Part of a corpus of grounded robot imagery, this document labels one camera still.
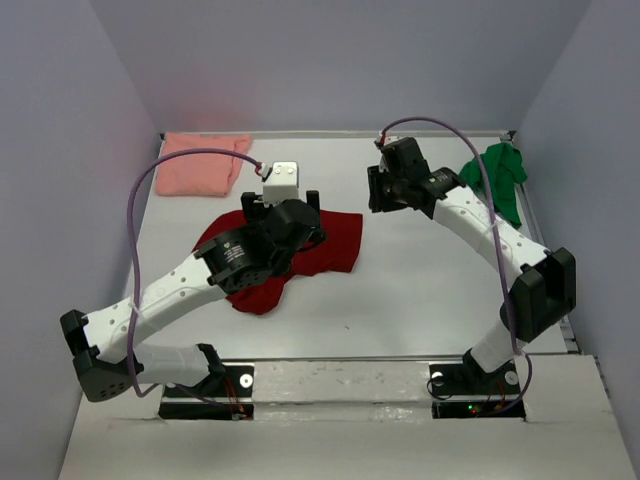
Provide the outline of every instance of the cable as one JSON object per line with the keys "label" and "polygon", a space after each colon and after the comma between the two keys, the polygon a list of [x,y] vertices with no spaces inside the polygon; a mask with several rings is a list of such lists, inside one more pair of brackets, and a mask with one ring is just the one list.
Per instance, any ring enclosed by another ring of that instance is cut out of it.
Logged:
{"label": "cable", "polygon": [[[180,150],[178,152],[168,153],[167,155],[163,155],[157,160],[155,160],[151,165],[149,165],[139,176],[136,178],[135,182],[133,182],[133,187],[131,188],[131,192],[129,193],[129,201],[127,203],[127,239],[129,242],[129,250],[131,251],[131,262],[133,263],[133,308],[131,309],[131,317],[129,318],[129,330],[127,332],[127,370],[129,372],[129,377],[131,377],[131,383],[133,385],[133,389],[136,392],[136,395],[140,398],[147,396],[151,391],[158,386],[158,384],[154,384],[149,387],[144,392],[140,389],[140,384],[138,383],[138,377],[136,375],[135,362],[134,362],[134,352],[133,352],[133,339],[134,332],[136,329],[136,322],[138,320],[138,309],[140,307],[140,259],[138,257],[138,247],[136,245],[136,234],[133,226],[133,207],[136,201],[136,195],[142,182],[146,178],[146,176],[151,173],[158,165],[164,163],[172,158],[182,157],[185,155],[196,155],[202,153],[215,153],[221,155],[229,155],[231,157],[240,158],[246,162],[251,163],[255,167],[256,174],[260,175],[259,170],[263,167],[261,162],[254,160],[253,158],[245,155],[243,153],[233,152],[231,150],[225,150],[223,148],[192,148],[189,150]],[[198,400],[210,404],[219,406],[221,405],[218,402],[212,402],[211,400],[207,400],[204,397],[201,397],[196,392],[193,392],[188,387],[184,385],[177,385],[180,390],[189,394],[190,396],[197,398]]]}
{"label": "cable", "polygon": [[502,244],[500,242],[500,231],[498,229],[498,224],[496,223],[496,210],[495,210],[495,205],[493,203],[493,193],[491,191],[491,184],[489,183],[489,175],[487,174],[487,169],[484,166],[482,157],[478,153],[478,150],[476,150],[476,147],[473,146],[473,143],[471,143],[469,138],[460,130],[458,130],[456,127],[449,125],[448,123],[443,122],[442,120],[438,120],[437,118],[422,117],[422,116],[405,117],[405,118],[396,120],[394,122],[391,122],[389,125],[387,125],[380,131],[380,136],[376,144],[378,146],[384,145],[384,140],[389,129],[397,125],[400,125],[401,123],[414,122],[414,121],[435,123],[436,125],[440,125],[441,127],[444,127],[447,130],[453,132],[458,138],[460,138],[460,140],[462,140],[467,145],[467,147],[469,147],[469,149],[473,153],[474,158],[476,159],[476,162],[478,162],[478,168],[480,168],[480,175],[482,176],[482,183],[484,184],[485,196],[487,199],[487,208],[489,210],[489,221],[492,225],[493,243],[496,249],[496,258],[498,260],[498,275],[500,277],[500,287],[502,288],[502,297],[504,298],[504,305],[507,312],[507,323],[509,326],[509,334],[511,337],[511,349],[513,350],[514,356],[517,357],[517,356],[523,355],[528,365],[527,380],[525,381],[524,387],[522,387],[522,390],[520,391],[520,395],[518,395],[518,398],[510,402],[506,407],[500,409],[499,412],[502,413],[513,408],[524,397],[525,393],[529,389],[529,385],[531,384],[531,379],[533,377],[533,364],[531,363],[531,359],[526,354],[526,352],[523,352],[518,348],[518,342],[516,338],[515,312],[513,310],[513,303],[511,302],[511,297],[509,296],[509,286],[507,285],[507,274],[504,267],[504,255],[502,254],[502,248],[501,248]]}
{"label": "cable", "polygon": [[498,380],[498,388],[500,389],[500,393],[502,394],[502,400],[500,400],[500,405],[498,406],[502,408],[507,401],[507,392],[504,389],[504,386],[502,386],[502,382],[500,380]]}

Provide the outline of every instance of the pink towel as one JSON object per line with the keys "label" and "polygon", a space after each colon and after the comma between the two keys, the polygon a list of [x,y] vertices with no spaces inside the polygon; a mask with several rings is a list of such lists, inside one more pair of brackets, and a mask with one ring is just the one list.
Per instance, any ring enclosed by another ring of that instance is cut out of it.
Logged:
{"label": "pink towel", "polygon": [[[250,145],[249,135],[213,137],[167,133],[162,153],[206,147],[247,153]],[[173,158],[158,166],[156,193],[165,196],[225,197],[240,175],[243,162],[229,155],[206,153]]]}

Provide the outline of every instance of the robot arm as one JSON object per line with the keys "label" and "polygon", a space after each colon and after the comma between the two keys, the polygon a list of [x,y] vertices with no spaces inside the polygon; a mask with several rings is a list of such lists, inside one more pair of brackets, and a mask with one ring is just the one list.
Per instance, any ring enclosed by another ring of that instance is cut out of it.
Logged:
{"label": "robot arm", "polygon": [[[431,172],[415,139],[381,147],[379,166],[369,167],[369,208],[420,210],[447,227],[497,269],[492,225],[484,203],[448,168]],[[550,252],[497,219],[507,285],[514,304],[516,338],[523,347],[575,307],[575,259],[566,249]],[[504,305],[500,319],[463,357],[461,377],[469,384],[492,380],[513,358]]]}
{"label": "robot arm", "polygon": [[[243,198],[247,225],[201,245],[142,293],[133,342],[139,383],[182,384],[206,396],[225,375],[213,346],[173,348],[145,340],[196,308],[285,275],[297,251],[324,240],[317,192],[307,192],[308,203],[298,199],[297,165],[275,164],[268,175],[263,197]],[[102,310],[72,310],[61,318],[76,375],[92,402],[131,386],[126,356],[132,307],[128,297]]]}

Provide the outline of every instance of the green cloth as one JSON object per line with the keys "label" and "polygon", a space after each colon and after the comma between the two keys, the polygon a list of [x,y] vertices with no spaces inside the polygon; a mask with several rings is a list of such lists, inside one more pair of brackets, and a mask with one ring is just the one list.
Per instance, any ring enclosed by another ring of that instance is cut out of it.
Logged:
{"label": "green cloth", "polygon": [[[520,151],[508,143],[498,143],[487,148],[480,157],[487,169],[496,212],[514,228],[520,228],[522,222],[516,206],[515,184],[523,183],[527,179],[527,174],[522,168]],[[475,158],[462,167],[460,177],[474,192],[485,193],[482,175]]]}

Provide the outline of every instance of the white wall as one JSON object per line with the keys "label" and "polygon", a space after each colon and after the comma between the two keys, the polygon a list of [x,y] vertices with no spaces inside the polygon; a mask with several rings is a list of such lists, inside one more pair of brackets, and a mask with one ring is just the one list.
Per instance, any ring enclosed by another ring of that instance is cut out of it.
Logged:
{"label": "white wall", "polygon": [[595,0],[518,143],[548,243],[578,262],[580,345],[600,357],[640,474],[640,3]]}
{"label": "white wall", "polygon": [[163,130],[515,128],[589,0],[91,0]]}
{"label": "white wall", "polygon": [[158,137],[86,0],[3,2],[0,60],[0,478],[54,479],[79,401],[59,317],[120,293]]}

